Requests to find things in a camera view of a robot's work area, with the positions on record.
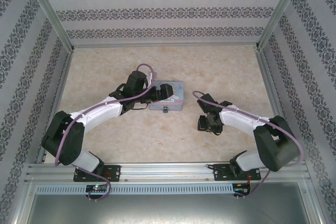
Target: beige floor surface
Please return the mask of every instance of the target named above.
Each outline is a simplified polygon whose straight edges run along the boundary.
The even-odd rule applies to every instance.
[[[59,109],[71,113],[100,102],[140,63],[150,64],[158,80],[184,82],[183,110],[129,111],[85,135],[86,150],[106,163],[137,163],[228,161],[256,148],[252,137],[230,126],[220,136],[197,131],[202,110],[192,96],[200,90],[218,102],[272,116],[252,46],[75,49]],[[52,162],[48,154],[46,163]]]

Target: metal sheet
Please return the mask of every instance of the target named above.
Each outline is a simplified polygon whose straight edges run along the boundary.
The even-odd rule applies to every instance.
[[[86,185],[41,185],[37,195],[84,195]],[[166,185],[120,185],[112,184],[111,195],[170,195],[170,194],[233,194],[232,184],[166,184]],[[103,195],[94,192],[91,195]]]
[[[265,184],[256,197],[231,195],[36,195],[28,223],[309,223],[297,183]]]

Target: perforated metal strip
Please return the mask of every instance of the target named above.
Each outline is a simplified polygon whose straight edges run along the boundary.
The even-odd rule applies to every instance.
[[[40,185],[38,195],[83,195],[85,185]],[[232,184],[112,185],[113,195],[232,194]]]

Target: aluminum frame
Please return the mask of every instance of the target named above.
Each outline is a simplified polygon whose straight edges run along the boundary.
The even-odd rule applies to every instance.
[[[120,181],[114,185],[230,185],[247,181],[214,181],[213,171],[208,164],[222,164],[228,162],[201,163],[121,163]],[[29,213],[39,185],[89,185],[95,183],[77,183],[73,181],[75,167],[58,166],[52,164],[30,164],[23,185],[18,207],[12,224],[27,223]],[[267,169],[260,169],[262,177]],[[325,219],[312,185],[310,174],[305,162],[295,167],[284,167],[276,173],[270,173],[265,183],[294,182],[298,183],[303,203],[306,207],[310,223],[325,223]]]
[[[66,48],[68,52],[72,52],[73,45],[71,40],[64,29],[61,21],[59,20],[53,6],[51,5],[49,0],[38,0],[40,6],[42,7],[43,11],[47,15],[51,25],[53,26],[54,30],[56,31],[58,37],[62,41],[63,46]]]
[[[275,26],[278,24],[283,12],[285,11],[287,5],[289,4],[290,0],[280,0],[275,8],[274,12],[272,13],[262,35],[257,43],[258,48],[262,49],[266,45],[269,37],[272,35]]]

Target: patterned wallpaper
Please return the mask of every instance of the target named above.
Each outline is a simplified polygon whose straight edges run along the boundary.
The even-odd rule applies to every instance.
[[[335,29],[335,0],[291,0],[264,48],[282,110],[305,143],[327,223],[336,223]]]
[[[50,0],[74,45],[257,42],[279,0]]]
[[[0,223],[34,163],[68,53],[37,0],[0,0]]]

